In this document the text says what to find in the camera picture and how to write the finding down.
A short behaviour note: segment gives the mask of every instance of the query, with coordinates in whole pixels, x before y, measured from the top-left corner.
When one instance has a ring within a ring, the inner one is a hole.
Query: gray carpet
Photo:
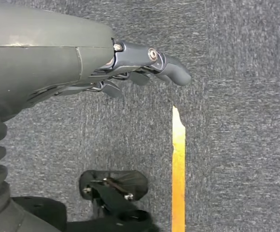
[[[171,221],[171,109],[186,127],[186,231],[280,231],[280,1],[11,0],[103,22],[118,38],[177,56],[189,87],[121,83],[124,96],[53,98],[8,123],[13,195],[64,202],[85,169],[149,176],[140,206]]]

